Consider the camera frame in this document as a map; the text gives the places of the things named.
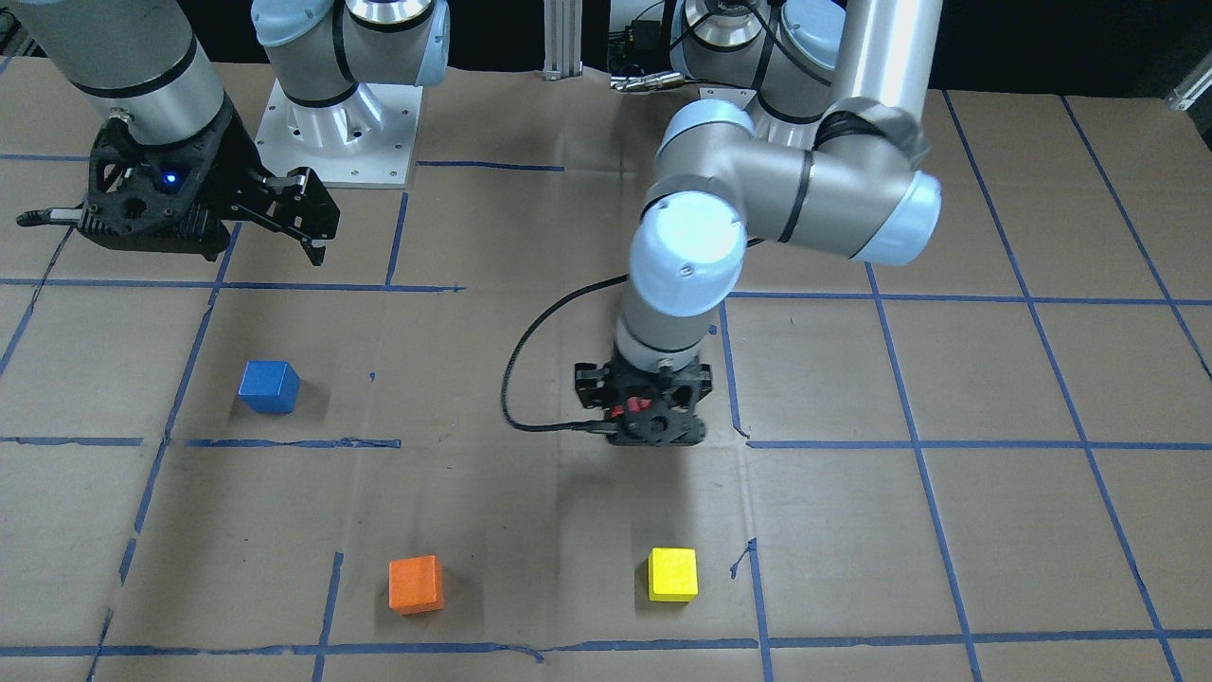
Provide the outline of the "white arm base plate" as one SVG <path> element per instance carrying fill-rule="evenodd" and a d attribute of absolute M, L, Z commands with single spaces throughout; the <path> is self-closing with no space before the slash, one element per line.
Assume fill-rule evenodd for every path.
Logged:
<path fill-rule="evenodd" d="M 360 84 L 326 108 L 288 101 L 274 82 L 256 134 L 273 174 L 308 167 L 328 188 L 404 189 L 413 167 L 424 87 Z"/>

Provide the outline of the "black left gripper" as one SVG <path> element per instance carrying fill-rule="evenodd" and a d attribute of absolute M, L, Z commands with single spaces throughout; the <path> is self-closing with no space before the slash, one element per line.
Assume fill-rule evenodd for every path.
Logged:
<path fill-rule="evenodd" d="M 612 361 L 576 363 L 573 386 L 585 409 L 601 409 L 602 419 L 585 426 L 601 432 L 618 446 L 693 446 L 701 445 L 708 428 L 696 414 L 696 406 L 713 391 L 713 371 L 697 361 L 676 371 L 659 368 L 650 374 L 633 367 L 621 353 Z M 612 419 L 608 411 L 625 399 L 652 399 L 650 409 Z"/>

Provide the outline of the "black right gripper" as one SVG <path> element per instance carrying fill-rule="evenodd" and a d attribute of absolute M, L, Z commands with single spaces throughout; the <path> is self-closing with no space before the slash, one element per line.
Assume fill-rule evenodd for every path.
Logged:
<path fill-rule="evenodd" d="M 135 116 L 114 107 L 88 159 L 82 207 L 28 210 L 22 228 L 78 227 L 105 250 L 178 252 L 215 260 L 230 242 L 224 220 L 251 220 L 324 263 L 341 208 L 311 168 L 269 176 L 231 101 L 196 134 L 168 144 L 135 141 Z"/>

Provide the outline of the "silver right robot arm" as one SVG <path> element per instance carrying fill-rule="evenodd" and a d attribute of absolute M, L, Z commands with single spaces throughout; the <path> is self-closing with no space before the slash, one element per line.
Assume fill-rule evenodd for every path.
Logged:
<path fill-rule="evenodd" d="M 375 88 L 438 85 L 448 64 L 446 1 L 252 2 L 295 156 L 278 172 L 178 2 L 17 1 L 13 12 L 102 119 L 81 204 L 17 224 L 72 227 L 104 250 L 216 260 L 229 222 L 244 220 L 295 239 L 320 267 L 339 224 L 320 165 L 395 151 L 402 114 Z"/>

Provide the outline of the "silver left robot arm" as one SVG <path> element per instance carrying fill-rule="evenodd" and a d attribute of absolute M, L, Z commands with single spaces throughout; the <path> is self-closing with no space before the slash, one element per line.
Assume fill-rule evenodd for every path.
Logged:
<path fill-rule="evenodd" d="M 711 389 L 701 348 L 747 245 L 795 243 L 901 267 L 934 233 L 942 187 L 921 167 L 939 1 L 680 1 L 670 61 L 753 91 L 671 118 L 621 279 L 608 363 L 577 363 L 577 431 L 611 445 L 696 445 Z"/>

